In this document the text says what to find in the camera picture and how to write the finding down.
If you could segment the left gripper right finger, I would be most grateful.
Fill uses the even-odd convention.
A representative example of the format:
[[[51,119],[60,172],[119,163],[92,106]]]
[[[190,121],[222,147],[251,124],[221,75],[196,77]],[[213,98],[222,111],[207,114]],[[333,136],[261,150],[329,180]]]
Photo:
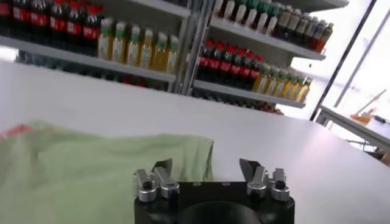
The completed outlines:
[[[290,189],[284,169],[276,168],[269,177],[269,172],[257,161],[240,158],[239,166],[247,183],[248,195],[258,199],[270,197],[275,201],[289,200]]]

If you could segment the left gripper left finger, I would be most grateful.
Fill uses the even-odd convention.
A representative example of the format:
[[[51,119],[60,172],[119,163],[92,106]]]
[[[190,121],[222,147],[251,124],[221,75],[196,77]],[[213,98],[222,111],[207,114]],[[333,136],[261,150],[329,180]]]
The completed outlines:
[[[180,184],[171,178],[172,159],[157,161],[150,172],[137,169],[133,174],[133,194],[142,203],[153,203],[159,198],[175,200]]]

